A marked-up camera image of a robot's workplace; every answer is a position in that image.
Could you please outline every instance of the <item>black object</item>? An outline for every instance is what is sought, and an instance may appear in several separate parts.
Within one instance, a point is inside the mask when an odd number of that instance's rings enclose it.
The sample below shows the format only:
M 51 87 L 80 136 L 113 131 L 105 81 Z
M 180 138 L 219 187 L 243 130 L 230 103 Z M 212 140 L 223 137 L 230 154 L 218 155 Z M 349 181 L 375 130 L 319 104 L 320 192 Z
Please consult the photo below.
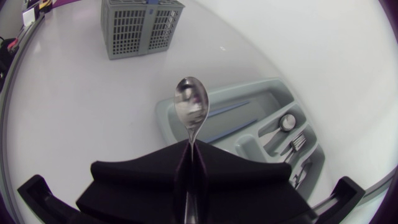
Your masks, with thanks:
M 355 208 L 364 194 L 365 190 L 353 180 L 342 177 L 330 197 L 313 208 L 319 214 L 317 223 L 340 223 Z
M 79 209 L 111 223 L 181 223 L 191 150 L 182 141 L 126 162 L 95 162 Z
M 44 222 L 51 224 L 105 224 L 65 204 L 56 198 L 43 177 L 34 175 L 19 187 L 25 203 Z
M 14 220 L 11 218 L 7 211 L 4 200 L 0 197 L 0 223 L 2 224 L 15 224 Z
M 7 46 L 15 41 L 15 38 L 4 40 L 2 37 L 0 37 L 0 39 L 2 39 L 0 44 L 0 73 L 3 73 L 5 77 L 14 58 L 14 55 L 9 53 Z
M 248 161 L 201 141 L 193 155 L 182 141 L 131 161 L 95 162 L 91 173 L 81 212 L 39 175 L 18 191 L 45 223 L 183 223 L 187 190 L 200 223 L 325 223 L 342 220 L 364 193 L 344 177 L 332 193 L 337 202 L 313 210 L 289 184 L 288 164 Z

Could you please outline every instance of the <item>spoon bowl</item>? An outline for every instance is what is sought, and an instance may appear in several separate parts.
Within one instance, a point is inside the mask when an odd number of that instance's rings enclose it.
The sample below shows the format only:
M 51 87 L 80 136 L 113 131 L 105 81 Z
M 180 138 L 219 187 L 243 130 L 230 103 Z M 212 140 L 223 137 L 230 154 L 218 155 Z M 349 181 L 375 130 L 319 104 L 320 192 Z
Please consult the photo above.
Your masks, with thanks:
M 188 131 L 189 143 L 193 143 L 209 113 L 206 88 L 195 77 L 186 77 L 175 89 L 174 107 L 177 116 Z

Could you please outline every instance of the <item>wall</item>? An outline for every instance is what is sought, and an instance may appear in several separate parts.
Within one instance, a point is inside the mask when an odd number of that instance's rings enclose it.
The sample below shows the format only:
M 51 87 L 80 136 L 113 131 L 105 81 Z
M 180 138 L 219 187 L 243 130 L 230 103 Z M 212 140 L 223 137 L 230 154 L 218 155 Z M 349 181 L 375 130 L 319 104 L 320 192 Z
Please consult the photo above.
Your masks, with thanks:
M 22 0 L 7 0 L 0 10 L 0 36 L 12 38 L 22 28 Z

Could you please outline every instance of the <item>fork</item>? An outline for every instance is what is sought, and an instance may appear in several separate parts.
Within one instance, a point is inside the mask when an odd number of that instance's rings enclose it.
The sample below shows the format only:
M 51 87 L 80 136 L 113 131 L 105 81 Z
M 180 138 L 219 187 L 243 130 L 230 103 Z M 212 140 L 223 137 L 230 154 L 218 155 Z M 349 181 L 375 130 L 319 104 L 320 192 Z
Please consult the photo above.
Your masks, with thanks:
M 299 151 L 303 147 L 303 145 L 306 141 L 307 141 L 307 139 L 305 138 L 303 132 L 298 134 L 296 136 L 296 138 L 294 138 L 293 141 L 290 143 L 291 148 L 287 151 L 289 153 L 286 152 L 283 156 L 281 156 L 280 161 L 286 162 L 287 159 L 289 159 L 293 155 L 293 153 Z

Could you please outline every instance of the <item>utensil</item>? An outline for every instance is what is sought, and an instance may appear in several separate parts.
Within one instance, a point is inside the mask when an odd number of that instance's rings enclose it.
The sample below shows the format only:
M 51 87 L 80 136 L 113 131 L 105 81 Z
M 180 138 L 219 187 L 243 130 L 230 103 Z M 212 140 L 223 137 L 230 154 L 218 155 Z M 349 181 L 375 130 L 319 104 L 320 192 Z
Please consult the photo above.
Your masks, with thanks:
M 297 189 L 297 187 L 300 186 L 300 184 L 303 182 L 304 178 L 307 176 L 308 171 L 310 170 L 312 165 L 311 161 L 307 161 L 302 167 L 302 170 L 300 171 L 299 174 L 296 174 L 295 177 L 295 183 L 294 183 L 294 188 Z
M 290 143 L 292 146 L 283 156 L 280 157 L 280 161 L 286 162 L 288 158 L 293 155 L 293 153 L 297 152 L 298 150 L 303 147 L 304 143 L 307 141 L 307 139 L 304 136 L 304 133 L 301 132 L 296 136 L 296 138 L 293 139 L 293 141 Z
M 174 107 L 179 120 L 188 131 L 193 155 L 196 137 L 209 113 L 209 99 L 203 84 L 194 77 L 181 80 L 175 89 Z M 196 199 L 190 191 L 187 192 L 184 223 L 197 223 Z
M 291 115 L 291 114 L 284 115 L 279 120 L 279 128 L 278 129 L 260 137 L 260 142 L 261 142 L 262 146 L 265 146 L 266 144 L 268 144 L 271 141 L 271 139 L 279 131 L 289 132 L 292 129 L 294 129 L 295 125 L 296 125 L 296 118 L 293 115 Z

